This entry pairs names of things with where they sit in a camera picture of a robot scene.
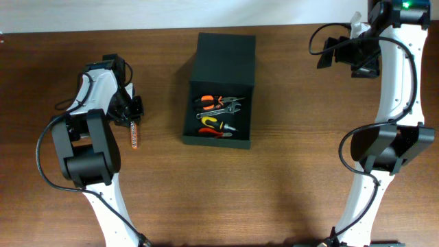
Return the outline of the yellow black stubby screwdriver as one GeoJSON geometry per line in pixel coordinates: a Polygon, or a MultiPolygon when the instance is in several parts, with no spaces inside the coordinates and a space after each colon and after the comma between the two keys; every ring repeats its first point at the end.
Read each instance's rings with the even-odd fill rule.
{"type": "Polygon", "coordinates": [[[206,127],[212,128],[218,132],[237,131],[235,127],[232,127],[228,123],[220,121],[214,117],[202,117],[201,122],[206,127]]]}

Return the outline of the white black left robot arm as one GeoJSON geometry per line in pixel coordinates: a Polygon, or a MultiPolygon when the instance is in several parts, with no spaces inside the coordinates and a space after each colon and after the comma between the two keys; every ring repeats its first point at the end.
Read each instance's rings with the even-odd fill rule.
{"type": "Polygon", "coordinates": [[[119,185],[121,155],[110,123],[126,127],[137,148],[143,102],[134,92],[131,66],[117,54],[87,64],[78,76],[77,95],[49,128],[60,170],[83,193],[107,246],[150,246],[134,227],[119,185]]]}

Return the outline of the silver adjustable wrench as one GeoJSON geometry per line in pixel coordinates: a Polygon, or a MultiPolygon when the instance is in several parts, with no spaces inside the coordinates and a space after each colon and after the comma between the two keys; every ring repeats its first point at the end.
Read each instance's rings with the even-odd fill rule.
{"type": "Polygon", "coordinates": [[[228,106],[225,106],[222,109],[211,110],[211,111],[204,112],[204,113],[198,113],[195,117],[197,119],[201,119],[203,117],[210,117],[210,116],[221,115],[221,114],[225,114],[225,113],[235,114],[236,112],[241,110],[240,106],[241,106],[241,104],[239,102],[232,102],[228,106]]]}

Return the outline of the black gift box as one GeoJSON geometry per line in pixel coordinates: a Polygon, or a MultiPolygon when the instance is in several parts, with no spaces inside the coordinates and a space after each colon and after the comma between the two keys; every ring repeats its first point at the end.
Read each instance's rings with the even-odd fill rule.
{"type": "Polygon", "coordinates": [[[256,37],[232,34],[198,35],[197,51],[189,79],[189,96],[182,140],[188,145],[250,149],[252,96],[255,81],[256,37]],[[219,118],[238,129],[225,139],[202,137],[193,101],[203,95],[243,97],[241,110],[219,118]]]}

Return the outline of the red handled cutting pliers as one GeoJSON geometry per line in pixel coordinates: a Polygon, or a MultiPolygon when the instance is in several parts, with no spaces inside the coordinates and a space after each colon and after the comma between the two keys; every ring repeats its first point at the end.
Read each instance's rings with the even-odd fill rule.
{"type": "Polygon", "coordinates": [[[216,139],[232,137],[233,135],[231,132],[216,131],[212,128],[200,128],[198,130],[198,134],[202,137],[211,137],[216,139]]]}

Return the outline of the orange screwdriver bit holder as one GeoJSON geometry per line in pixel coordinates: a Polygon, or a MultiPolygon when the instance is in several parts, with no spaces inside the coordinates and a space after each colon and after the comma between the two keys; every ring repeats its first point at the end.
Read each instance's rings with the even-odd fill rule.
{"type": "Polygon", "coordinates": [[[133,149],[138,148],[138,131],[137,124],[135,121],[130,122],[130,138],[131,138],[131,147],[133,149]]]}

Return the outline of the orange black needle-nose pliers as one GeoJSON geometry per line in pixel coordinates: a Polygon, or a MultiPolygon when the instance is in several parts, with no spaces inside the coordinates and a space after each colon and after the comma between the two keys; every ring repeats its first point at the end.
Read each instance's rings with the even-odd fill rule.
{"type": "Polygon", "coordinates": [[[193,107],[201,112],[222,109],[232,102],[237,102],[243,97],[223,97],[214,95],[203,95],[193,102],[193,107]]]}

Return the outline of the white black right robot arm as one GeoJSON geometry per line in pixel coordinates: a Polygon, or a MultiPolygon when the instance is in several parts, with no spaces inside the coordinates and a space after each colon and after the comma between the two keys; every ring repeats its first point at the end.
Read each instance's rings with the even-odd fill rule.
{"type": "Polygon", "coordinates": [[[425,126],[420,98],[422,54],[431,23],[429,0],[368,2],[368,20],[356,13],[349,36],[328,38],[318,67],[342,62],[354,78],[380,78],[379,109],[372,124],[348,132],[353,185],[340,221],[323,246],[371,246],[371,230],[384,193],[401,168],[435,138],[425,126]]]}

